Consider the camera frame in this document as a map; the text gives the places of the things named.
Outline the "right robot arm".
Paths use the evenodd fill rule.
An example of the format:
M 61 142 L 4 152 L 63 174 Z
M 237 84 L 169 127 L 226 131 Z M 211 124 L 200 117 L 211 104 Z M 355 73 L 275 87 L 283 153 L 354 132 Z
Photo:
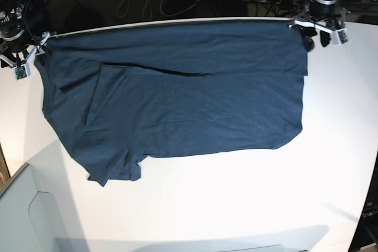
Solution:
M 30 76 L 30 63 L 49 54 L 44 31 L 52 0 L 1 0 L 1 68 L 10 68 L 16 80 Z

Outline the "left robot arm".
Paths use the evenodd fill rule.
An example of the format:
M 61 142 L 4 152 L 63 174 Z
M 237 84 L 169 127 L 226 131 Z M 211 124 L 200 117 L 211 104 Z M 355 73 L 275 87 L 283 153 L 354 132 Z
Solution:
M 349 42 L 346 28 L 348 10 L 340 5 L 340 0 L 302 0 L 299 7 L 300 13 L 293 18 L 289 27 L 299 29 L 307 52 L 314 49 L 312 38 L 316 35 L 320 35 L 323 47 Z

